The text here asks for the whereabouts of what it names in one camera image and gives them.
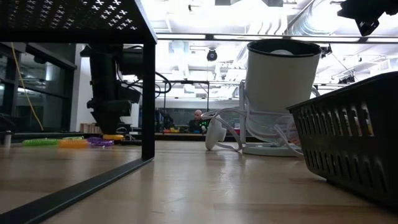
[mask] yellow cable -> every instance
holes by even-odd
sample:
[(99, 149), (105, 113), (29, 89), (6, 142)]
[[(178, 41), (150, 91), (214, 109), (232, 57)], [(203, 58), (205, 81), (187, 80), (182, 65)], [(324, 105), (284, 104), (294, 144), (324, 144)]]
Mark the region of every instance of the yellow cable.
[(22, 87), (24, 88), (25, 96), (26, 96), (26, 98), (27, 98), (27, 101), (29, 102), (30, 109), (32, 110), (33, 115), (35, 116), (36, 121), (39, 123), (40, 129), (41, 129), (42, 131), (44, 131), (44, 128), (43, 128), (43, 126), (42, 126), (42, 123), (40, 122), (39, 118), (37, 117), (36, 112), (35, 112), (35, 109), (33, 108), (32, 103), (30, 102), (29, 95), (28, 95), (27, 92), (26, 92), (24, 80), (22, 79), (21, 71), (19, 70), (17, 55), (15, 54), (15, 49), (14, 49), (14, 43), (13, 43), (13, 42), (11, 42), (11, 48), (12, 48), (12, 54), (14, 55), (14, 60), (15, 60), (15, 65), (16, 65), (16, 67), (17, 67), (17, 71), (18, 71), (18, 75), (19, 75), (19, 80), (21, 81)]

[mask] security camera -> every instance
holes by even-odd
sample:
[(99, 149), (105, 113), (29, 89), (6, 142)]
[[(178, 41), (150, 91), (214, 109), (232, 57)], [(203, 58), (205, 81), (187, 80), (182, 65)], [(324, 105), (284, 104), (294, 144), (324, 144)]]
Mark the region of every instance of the security camera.
[(217, 60), (216, 50), (210, 49), (209, 52), (207, 53), (207, 61), (214, 62), (215, 60)]

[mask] white cup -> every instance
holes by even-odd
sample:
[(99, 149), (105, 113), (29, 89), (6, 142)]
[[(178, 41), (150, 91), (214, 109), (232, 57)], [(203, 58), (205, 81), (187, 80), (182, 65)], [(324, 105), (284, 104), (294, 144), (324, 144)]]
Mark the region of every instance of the white cup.
[[(286, 107), (310, 99), (322, 52), (319, 45), (266, 39), (250, 42), (248, 50), (245, 89), (251, 110), (288, 113)], [(273, 118), (256, 116), (248, 118), (247, 125), (263, 133), (273, 122)]]

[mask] white wall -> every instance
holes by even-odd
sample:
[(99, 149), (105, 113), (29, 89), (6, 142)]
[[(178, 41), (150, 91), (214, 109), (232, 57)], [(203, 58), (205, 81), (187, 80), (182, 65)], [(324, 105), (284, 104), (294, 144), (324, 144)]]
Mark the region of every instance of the white wall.
[(70, 118), (70, 131), (79, 131), (81, 123), (95, 123), (93, 116), (87, 108), (87, 102), (92, 99), (90, 59), (81, 58), (83, 46), (76, 45), (75, 70), (73, 79), (72, 112)]
[[(157, 98), (155, 101), (156, 108), (163, 108), (164, 99)], [(209, 109), (223, 109), (239, 106), (238, 100), (209, 100)], [(187, 109), (203, 109), (207, 108), (207, 100), (191, 100), (191, 99), (167, 99), (166, 108), (187, 108)]]

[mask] glass window pane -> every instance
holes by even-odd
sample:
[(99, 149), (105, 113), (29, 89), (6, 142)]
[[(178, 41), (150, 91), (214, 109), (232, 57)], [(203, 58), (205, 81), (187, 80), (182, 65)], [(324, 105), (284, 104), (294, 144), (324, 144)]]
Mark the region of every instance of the glass window pane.
[(0, 55), (0, 78), (6, 77), (7, 57)]
[[(36, 91), (27, 90), (37, 117), (46, 131), (60, 131), (62, 129), (63, 99)], [(23, 88), (18, 88), (16, 116), (23, 125), (21, 130), (40, 131), (40, 126), (30, 109), (29, 102)]]
[(21, 55), (21, 73), (27, 86), (35, 86), (52, 93), (64, 94), (64, 69), (31, 54)]
[(0, 84), (0, 111), (2, 111), (3, 101), (4, 99), (4, 84)]

